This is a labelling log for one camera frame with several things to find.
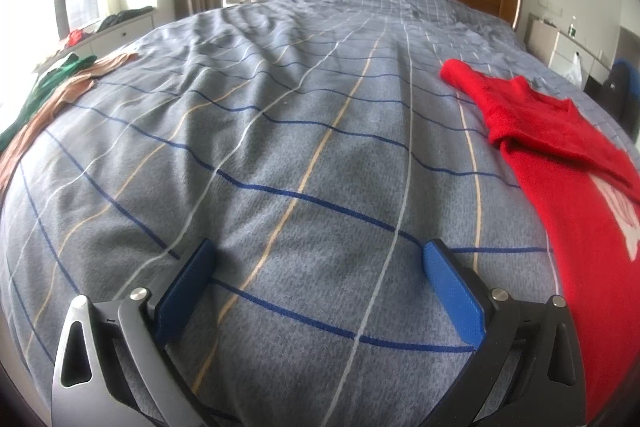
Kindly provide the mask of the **dark clothes on bench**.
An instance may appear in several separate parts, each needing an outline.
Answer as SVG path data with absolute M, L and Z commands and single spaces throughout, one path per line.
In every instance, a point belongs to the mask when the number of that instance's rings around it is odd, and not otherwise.
M 112 28 L 118 24 L 125 23 L 127 20 L 132 20 L 133 18 L 139 17 L 141 15 L 146 15 L 155 10 L 154 6 L 148 5 L 144 6 L 140 9 L 132 9 L 132 10 L 122 10 L 116 14 L 111 14 L 102 20 L 99 24 L 98 29 L 96 30 L 96 34 L 98 32 L 107 30 L 108 28 Z

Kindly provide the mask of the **small bottle on desk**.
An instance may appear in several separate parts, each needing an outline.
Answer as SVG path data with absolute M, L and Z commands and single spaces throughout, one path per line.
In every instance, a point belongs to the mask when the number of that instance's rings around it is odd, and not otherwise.
M 567 31 L 568 35 L 572 39 L 576 37 L 576 32 L 577 32 L 576 22 L 577 22 L 577 17 L 573 16 L 572 20 L 570 21 L 570 27 L 568 28 L 568 31 Z

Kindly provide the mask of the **red knit sweater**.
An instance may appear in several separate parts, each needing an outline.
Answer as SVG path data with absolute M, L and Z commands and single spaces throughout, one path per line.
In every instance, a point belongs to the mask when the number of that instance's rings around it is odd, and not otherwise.
M 568 98 L 524 77 L 488 77 L 448 60 L 442 79 L 483 114 L 546 229 L 577 327 L 588 418 L 595 418 L 639 355 L 639 175 L 629 155 Z

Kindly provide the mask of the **red item on bench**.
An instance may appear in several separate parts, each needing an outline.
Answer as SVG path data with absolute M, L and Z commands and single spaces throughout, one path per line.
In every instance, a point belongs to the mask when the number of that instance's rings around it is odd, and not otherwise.
M 73 46 L 77 46 L 82 40 L 86 38 L 86 33 L 83 29 L 75 29 L 72 30 L 65 41 L 66 48 L 72 48 Z

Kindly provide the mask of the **green white folded garment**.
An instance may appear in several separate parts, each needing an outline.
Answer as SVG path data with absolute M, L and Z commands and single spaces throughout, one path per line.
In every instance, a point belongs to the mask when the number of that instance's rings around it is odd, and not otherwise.
M 78 72 L 92 66 L 97 59 L 95 55 L 79 57 L 77 54 L 71 53 L 61 66 L 50 70 L 50 72 L 47 72 L 46 75 L 38 80 L 26 98 L 21 112 L 18 113 L 12 124 L 1 133 L 1 152 L 6 150 L 10 142 L 14 139 L 14 136 L 17 135 L 17 132 L 28 124 L 32 116 L 43 106 L 43 103 L 50 98 L 51 94 L 61 83 L 69 80 L 70 77 L 78 74 Z

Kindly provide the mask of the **white window drawer bench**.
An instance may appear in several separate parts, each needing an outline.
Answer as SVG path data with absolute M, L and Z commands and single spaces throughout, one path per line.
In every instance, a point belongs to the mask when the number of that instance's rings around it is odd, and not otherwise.
M 130 17 L 128 20 L 111 24 L 111 26 L 101 31 L 84 32 L 82 38 L 74 46 L 68 46 L 63 42 L 61 49 L 38 64 L 34 68 L 34 72 L 38 75 L 47 72 L 54 63 L 65 60 L 70 53 L 79 57 L 88 55 L 104 57 L 148 34 L 155 27 L 155 12 L 155 8 L 140 9 L 136 17 Z

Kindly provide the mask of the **white desk cabinet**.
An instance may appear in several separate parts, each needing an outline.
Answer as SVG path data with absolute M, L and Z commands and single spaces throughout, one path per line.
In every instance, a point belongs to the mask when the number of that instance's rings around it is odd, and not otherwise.
M 575 39 L 536 16 L 529 17 L 525 44 L 530 54 L 564 79 L 574 53 L 578 52 L 582 57 L 582 89 L 585 89 L 589 77 L 598 83 L 604 83 L 608 79 L 608 66 Z

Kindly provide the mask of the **white plastic bag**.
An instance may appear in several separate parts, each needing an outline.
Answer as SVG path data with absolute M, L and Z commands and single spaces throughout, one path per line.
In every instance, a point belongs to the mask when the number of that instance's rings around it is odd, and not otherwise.
M 572 64 L 564 75 L 565 79 L 574 84 L 578 89 L 582 89 L 582 57 L 578 52 L 573 55 Z

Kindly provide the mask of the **black blue jacket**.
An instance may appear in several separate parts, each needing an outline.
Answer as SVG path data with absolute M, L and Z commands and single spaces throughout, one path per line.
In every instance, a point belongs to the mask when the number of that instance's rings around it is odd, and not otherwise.
M 624 58 L 616 60 L 604 83 L 589 77 L 586 93 L 627 133 L 632 141 L 639 135 L 639 71 Z

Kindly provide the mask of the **grey plaid bed cover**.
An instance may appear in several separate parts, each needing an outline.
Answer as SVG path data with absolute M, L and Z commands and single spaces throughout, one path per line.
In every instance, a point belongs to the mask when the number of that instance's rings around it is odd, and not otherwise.
M 442 64 L 523 76 L 639 157 L 508 23 L 456 0 L 268 0 L 134 49 L 38 136 L 1 207 L 2 311 L 43 402 L 74 297 L 122 298 L 209 239 L 213 278 L 167 352 L 222 425 L 418 425 L 471 354 L 425 242 L 518 299 L 564 289 Z

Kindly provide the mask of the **pink folded garment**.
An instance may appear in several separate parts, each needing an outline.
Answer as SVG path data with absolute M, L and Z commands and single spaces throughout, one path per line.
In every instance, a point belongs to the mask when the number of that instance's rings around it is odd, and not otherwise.
M 23 156 L 56 116 L 67 105 L 76 102 L 78 98 L 90 91 L 96 80 L 134 61 L 137 57 L 136 52 L 125 52 L 98 58 L 92 66 L 65 80 L 54 90 L 28 124 L 17 132 L 6 150 L 1 152 L 1 200 L 6 197 L 6 190 Z

